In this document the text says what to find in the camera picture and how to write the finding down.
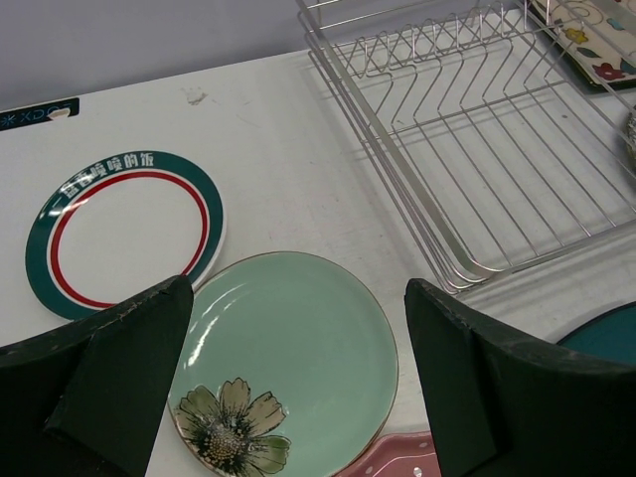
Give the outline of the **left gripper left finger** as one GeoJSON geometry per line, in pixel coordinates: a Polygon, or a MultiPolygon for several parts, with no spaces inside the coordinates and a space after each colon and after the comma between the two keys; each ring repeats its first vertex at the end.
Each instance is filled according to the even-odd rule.
{"type": "Polygon", "coordinates": [[[2,347],[2,475],[144,475],[192,307],[176,275],[2,347]]]}

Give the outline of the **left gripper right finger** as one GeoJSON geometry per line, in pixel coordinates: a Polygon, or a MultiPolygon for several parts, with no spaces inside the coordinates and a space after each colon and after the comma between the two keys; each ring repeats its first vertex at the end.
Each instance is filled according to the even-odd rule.
{"type": "Polygon", "coordinates": [[[406,323],[445,476],[631,476],[635,369],[546,342],[421,278],[406,323]]]}

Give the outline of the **wire dish rack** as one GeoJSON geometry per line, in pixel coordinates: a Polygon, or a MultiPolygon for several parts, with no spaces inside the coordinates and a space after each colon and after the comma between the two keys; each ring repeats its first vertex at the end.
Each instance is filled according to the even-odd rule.
{"type": "MultiPolygon", "coordinates": [[[[591,88],[525,1],[302,1],[309,55],[441,286],[635,236],[635,86],[591,88]]],[[[635,35],[631,1],[591,1],[635,35]]]]}

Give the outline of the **speckled round plate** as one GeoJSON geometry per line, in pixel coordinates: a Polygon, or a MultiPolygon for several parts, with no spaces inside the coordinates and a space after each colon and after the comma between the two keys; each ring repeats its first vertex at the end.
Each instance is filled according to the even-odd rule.
{"type": "Polygon", "coordinates": [[[626,123],[625,123],[625,134],[627,136],[626,140],[626,148],[628,151],[628,155],[632,165],[635,165],[636,161],[636,117],[635,111],[632,111],[628,114],[626,123]]]}

